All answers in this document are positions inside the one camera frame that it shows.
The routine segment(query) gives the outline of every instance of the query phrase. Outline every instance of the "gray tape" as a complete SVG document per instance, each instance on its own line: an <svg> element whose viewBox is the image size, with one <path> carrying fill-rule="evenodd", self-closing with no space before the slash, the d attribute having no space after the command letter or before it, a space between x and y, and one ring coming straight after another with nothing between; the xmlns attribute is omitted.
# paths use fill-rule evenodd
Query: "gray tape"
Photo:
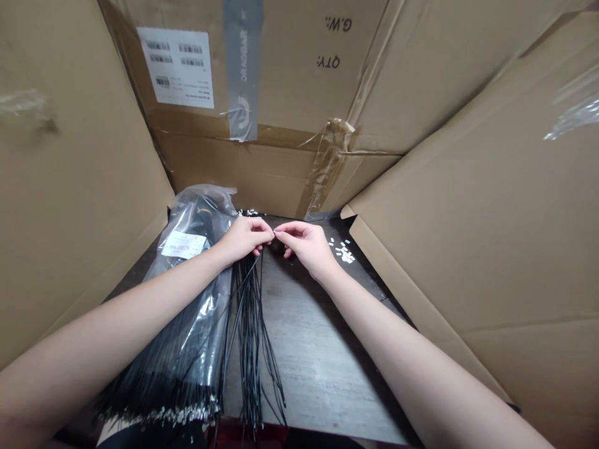
<svg viewBox="0 0 599 449"><path fill-rule="evenodd" d="M258 99L262 50L262 0L223 0L229 135L258 139Z"/></svg>

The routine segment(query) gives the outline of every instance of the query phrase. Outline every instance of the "black wire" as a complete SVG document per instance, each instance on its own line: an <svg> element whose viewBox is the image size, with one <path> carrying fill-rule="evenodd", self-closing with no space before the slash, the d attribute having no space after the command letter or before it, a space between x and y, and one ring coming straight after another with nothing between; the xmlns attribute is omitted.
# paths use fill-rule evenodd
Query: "black wire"
<svg viewBox="0 0 599 449"><path fill-rule="evenodd" d="M287 425L283 409L286 407L283 383L276 364L275 353L268 336L262 309L262 280L264 258L260 257L260 269L256 262L247 256L233 266L233 278L236 282L244 279L236 289L237 316L227 343L227 357L230 357L230 346L237 337L240 358L241 377L241 414L240 419L245 427L250 427L254 441L259 429L264 427L262 396L275 418L281 425ZM261 360L266 364L266 370L271 378L275 392L275 407L268 398L261 379Z"/></svg>

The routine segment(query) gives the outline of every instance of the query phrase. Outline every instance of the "cardboard flap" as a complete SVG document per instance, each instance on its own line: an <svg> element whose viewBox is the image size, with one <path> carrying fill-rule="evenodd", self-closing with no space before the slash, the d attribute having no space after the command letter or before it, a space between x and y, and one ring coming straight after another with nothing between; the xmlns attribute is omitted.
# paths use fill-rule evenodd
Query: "cardboard flap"
<svg viewBox="0 0 599 449"><path fill-rule="evenodd" d="M599 13L582 12L349 204L356 242L423 334L439 340L445 321L464 343L453 358L473 372L472 352L545 436L576 435L571 447L592 444L597 416L572 385L599 397L582 336L599 326L599 125L544 137L580 101L564 87L598 63Z"/></svg>
<svg viewBox="0 0 599 449"><path fill-rule="evenodd" d="M52 110L0 117L1 369L104 300L173 191L95 2L3 2L0 22L0 95L35 88Z"/></svg>

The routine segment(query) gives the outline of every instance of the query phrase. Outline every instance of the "plastic bag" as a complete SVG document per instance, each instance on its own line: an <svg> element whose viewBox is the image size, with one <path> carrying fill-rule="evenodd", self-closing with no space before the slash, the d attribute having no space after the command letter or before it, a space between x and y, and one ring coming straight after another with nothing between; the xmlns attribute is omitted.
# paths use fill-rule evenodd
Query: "plastic bag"
<svg viewBox="0 0 599 449"><path fill-rule="evenodd" d="M158 254L144 281L185 261L163 254L171 253L165 248L173 233L204 237L202 251L218 242L237 217L231 202L234 193L235 189L196 185L177 195L168 226L160 236ZM229 268L106 387L97 405L100 417L173 425L194 420L212 422L222 408L218 389L230 296Z"/></svg>

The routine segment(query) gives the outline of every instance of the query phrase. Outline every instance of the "person's right hand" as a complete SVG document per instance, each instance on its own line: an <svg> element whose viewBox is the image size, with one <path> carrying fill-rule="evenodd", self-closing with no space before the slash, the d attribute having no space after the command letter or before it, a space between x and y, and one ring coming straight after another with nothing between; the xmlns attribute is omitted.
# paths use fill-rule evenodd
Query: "person's right hand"
<svg viewBox="0 0 599 449"><path fill-rule="evenodd" d="M327 274L340 269L320 226L292 221L275 228L275 237L285 244L286 259L297 254L315 280L321 282Z"/></svg>

